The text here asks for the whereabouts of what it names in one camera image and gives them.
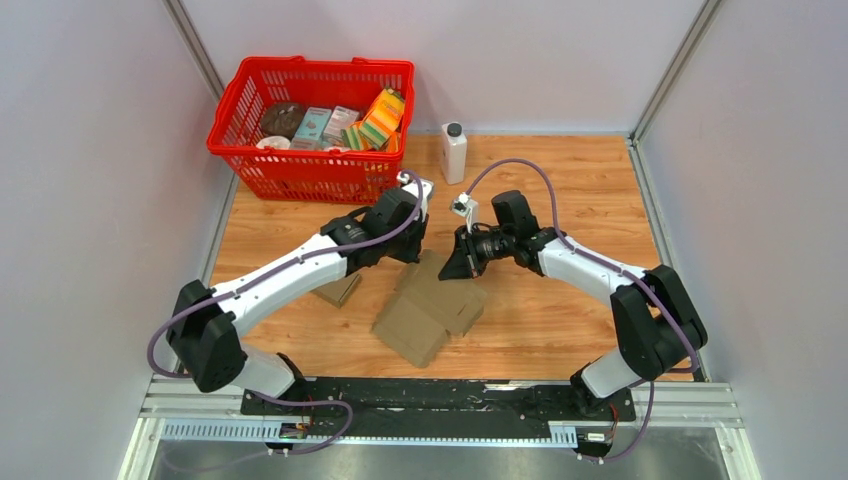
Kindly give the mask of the brown cardboard box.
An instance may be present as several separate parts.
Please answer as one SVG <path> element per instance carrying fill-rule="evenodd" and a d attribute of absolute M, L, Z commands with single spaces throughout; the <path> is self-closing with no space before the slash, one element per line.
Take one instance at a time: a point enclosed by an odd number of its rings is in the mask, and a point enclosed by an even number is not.
<path fill-rule="evenodd" d="M 339 280 L 322 285 L 312 291 L 312 294 L 335 308 L 342 308 L 351 298 L 362 277 L 359 273 L 348 275 Z"/>

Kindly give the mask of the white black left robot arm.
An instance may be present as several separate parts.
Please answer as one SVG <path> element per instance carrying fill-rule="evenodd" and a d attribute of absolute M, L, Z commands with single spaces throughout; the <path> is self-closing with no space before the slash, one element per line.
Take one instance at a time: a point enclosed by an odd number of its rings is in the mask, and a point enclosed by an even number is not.
<path fill-rule="evenodd" d="M 299 371 L 284 355 L 245 346 L 242 338 L 292 301 L 384 258 L 417 262 L 432 194 L 432 182 L 411 180 L 249 274 L 212 287 L 186 284 L 163 334 L 196 388 L 211 393 L 233 385 L 265 395 L 283 415 L 299 411 L 306 398 Z"/>

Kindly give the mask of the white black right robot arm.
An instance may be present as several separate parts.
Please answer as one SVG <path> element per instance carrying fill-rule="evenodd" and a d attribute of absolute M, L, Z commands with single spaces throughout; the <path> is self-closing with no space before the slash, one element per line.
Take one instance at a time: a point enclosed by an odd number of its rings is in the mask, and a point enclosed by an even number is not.
<path fill-rule="evenodd" d="M 490 262 L 510 258 L 609 307 L 617 345 L 571 376 L 570 404 L 576 414 L 596 418 L 620 391 L 655 380 L 685 359 L 697 359 L 708 334 L 673 268 L 645 269 L 617 262 L 555 227 L 542 228 L 517 190 L 496 195 L 491 204 L 494 226 L 478 221 L 478 204 L 468 194 L 452 202 L 452 212 L 465 223 L 455 230 L 453 251 L 438 277 L 477 278 Z"/>

